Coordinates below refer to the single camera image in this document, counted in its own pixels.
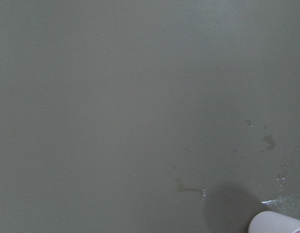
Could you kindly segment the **pink plastic cup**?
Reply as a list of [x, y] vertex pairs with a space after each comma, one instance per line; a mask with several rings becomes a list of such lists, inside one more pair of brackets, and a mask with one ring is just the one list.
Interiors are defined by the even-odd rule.
[[248, 233], [300, 233], [300, 220], [276, 212], [264, 211], [252, 219]]

